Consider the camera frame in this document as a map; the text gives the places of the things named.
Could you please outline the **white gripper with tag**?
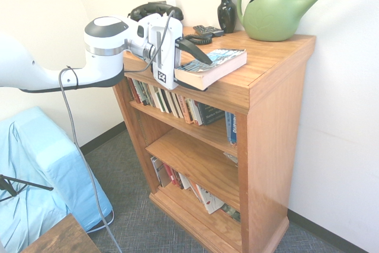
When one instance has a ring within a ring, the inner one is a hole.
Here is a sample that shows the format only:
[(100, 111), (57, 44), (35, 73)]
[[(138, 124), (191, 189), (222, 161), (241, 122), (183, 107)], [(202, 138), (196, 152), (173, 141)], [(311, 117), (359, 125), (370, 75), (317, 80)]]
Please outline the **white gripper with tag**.
[(195, 59), (208, 65), (213, 61), (194, 43), (180, 38), (183, 29), (180, 20), (176, 18), (170, 18), (169, 22), (167, 20), (168, 16), (157, 15), (157, 19), (149, 24), (148, 42), (153, 44), (158, 51), (152, 63), (154, 78), (168, 90), (173, 90), (178, 85), (195, 91), (208, 90), (208, 88), (199, 89), (174, 78), (174, 69), (180, 64), (181, 52), (179, 50), (191, 54)]

